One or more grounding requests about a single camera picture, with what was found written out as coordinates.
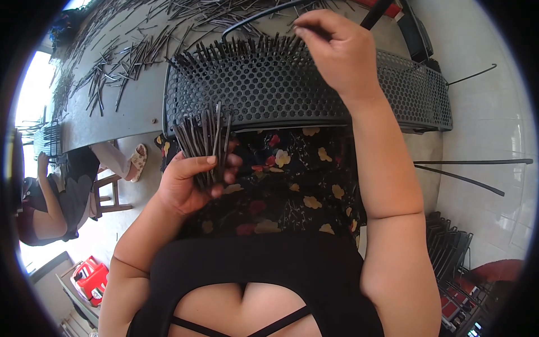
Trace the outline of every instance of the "foot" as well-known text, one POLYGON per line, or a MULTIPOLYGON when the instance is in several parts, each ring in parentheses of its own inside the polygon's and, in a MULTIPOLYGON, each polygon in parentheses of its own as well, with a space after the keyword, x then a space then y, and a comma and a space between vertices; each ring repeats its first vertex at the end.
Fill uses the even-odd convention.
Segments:
POLYGON ((131 168, 126 177, 127 181, 137 182, 139 180, 147 159, 148 152, 146 146, 144 144, 139 144, 136 147, 136 152, 131 156, 131 168))

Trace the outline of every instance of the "yellow flower print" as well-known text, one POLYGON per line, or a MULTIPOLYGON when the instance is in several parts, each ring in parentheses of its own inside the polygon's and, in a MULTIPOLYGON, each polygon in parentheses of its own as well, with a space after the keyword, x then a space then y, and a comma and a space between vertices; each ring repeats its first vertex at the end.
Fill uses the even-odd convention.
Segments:
POLYGON ((211 231, 213 230, 213 222, 211 221, 204 221, 202 223, 202 230, 204 231, 204 233, 208 234, 208 233, 211 233, 211 231))
POLYGON ((165 157, 168 156, 168 149, 170 149, 170 143, 165 142, 165 146, 163 147, 163 150, 165 151, 165 157))
POLYGON ((240 184, 228 185, 223 190, 223 194, 230 194, 241 190, 243 190, 243 187, 241 187, 240 184))
POLYGON ((254 228, 254 232, 256 234, 278 233, 280 231, 281 229, 279 228, 279 224, 277 222, 273 222, 268 219, 262 222, 259 222, 257 226, 254 228))
POLYGON ((321 161, 333 161, 330 156, 328 156, 328 153, 326 152, 326 149, 323 147, 318 149, 318 157, 320 157, 321 161))
POLYGON ((320 128, 303 128, 302 130, 305 136, 314 136, 316 133, 320 132, 320 128))
POLYGON ((344 190, 339 185, 333 185, 331 186, 331 190, 333 191, 333 195, 337 199, 342 199, 342 196, 344 195, 344 190))
POLYGON ((283 167, 286 164, 290 163, 290 156, 288 155, 288 151, 279 150, 275 154, 275 164, 277 164, 279 167, 283 167))
POLYGON ((317 208, 321 208, 322 207, 322 204, 316 200, 315 197, 303 197, 303 203, 305 204, 305 206, 309 207, 309 208, 312 208, 312 209, 317 209, 317 208))
POLYGON ((319 231, 330 233, 330 234, 335 234, 335 232, 333 231, 333 228, 331 228, 330 224, 322 225, 322 227, 320 227, 319 231))

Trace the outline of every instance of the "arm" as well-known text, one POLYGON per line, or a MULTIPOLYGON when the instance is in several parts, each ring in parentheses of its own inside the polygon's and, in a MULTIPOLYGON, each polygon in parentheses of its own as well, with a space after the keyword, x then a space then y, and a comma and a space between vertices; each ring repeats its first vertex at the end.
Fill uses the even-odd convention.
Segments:
POLYGON ((426 249, 423 197, 399 125, 382 92, 372 35, 327 10, 295 21, 316 66, 352 117, 367 256, 360 287, 386 337, 436 336, 440 297, 426 249), (310 27, 323 29, 329 41, 310 27))
MULTIPOLYGON (((193 184, 192 177, 212 169, 215 160, 214 156, 185 159, 181 152, 177 154, 165 170, 157 193, 118 241, 101 304, 100 335, 126 335, 133 316, 148 298, 149 271, 157 252, 178 235, 191 213, 223 193, 221 185, 199 191, 193 184)), ((240 166, 241 159, 229 154, 227 161, 232 168, 225 173, 225 181, 233 183, 233 167, 240 166)))
POLYGON ((37 164, 37 180, 43 197, 45 198, 45 204, 47 205, 47 212, 41 212, 35 210, 33 213, 33 228, 36 232, 38 239, 51 239, 63 236, 67 231, 67 224, 64 219, 64 214, 60 208, 60 204, 52 192, 51 186, 47 179, 47 168, 49 166, 49 158, 46 154, 41 152, 38 157, 37 164))

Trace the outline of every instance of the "sandal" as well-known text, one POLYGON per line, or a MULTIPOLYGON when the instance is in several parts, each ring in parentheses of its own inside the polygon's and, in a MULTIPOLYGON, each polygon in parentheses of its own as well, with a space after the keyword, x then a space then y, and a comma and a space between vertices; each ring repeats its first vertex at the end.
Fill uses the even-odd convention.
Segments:
POLYGON ((148 161, 148 149, 146 148, 146 145, 139 144, 137 145, 137 149, 139 147, 144 148, 144 155, 141 155, 137 150, 135 150, 135 153, 131 156, 131 163, 137 168, 138 172, 135 175, 133 179, 130 181, 133 183, 136 183, 140 179, 140 175, 142 174, 142 170, 144 169, 144 166, 146 165, 146 162, 148 161))

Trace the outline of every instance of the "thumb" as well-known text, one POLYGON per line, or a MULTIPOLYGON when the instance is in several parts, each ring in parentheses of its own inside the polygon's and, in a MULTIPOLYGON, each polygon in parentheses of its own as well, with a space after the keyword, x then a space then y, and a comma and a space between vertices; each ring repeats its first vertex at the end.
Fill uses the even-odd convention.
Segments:
POLYGON ((211 170, 215 167, 216 163, 217 157, 215 156, 193 157, 175 161, 174 165, 170 168, 173 170, 176 178, 185 180, 198 173, 211 170))
POLYGON ((309 52, 313 55, 313 57, 314 54, 318 54, 323 50, 331 48, 331 46, 326 40, 324 40, 320 35, 313 32, 309 28, 297 26, 294 29, 294 33, 299 36, 303 41, 305 41, 305 44, 307 44, 309 52))

